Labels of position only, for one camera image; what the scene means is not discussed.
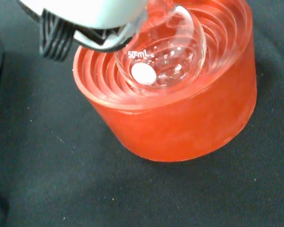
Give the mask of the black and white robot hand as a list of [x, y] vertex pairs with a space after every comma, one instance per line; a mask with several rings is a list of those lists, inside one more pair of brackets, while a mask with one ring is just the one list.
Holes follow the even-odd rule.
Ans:
[[39, 24], [39, 53], [63, 61], [74, 41], [96, 52], [123, 49], [147, 16], [147, 0], [19, 0]]

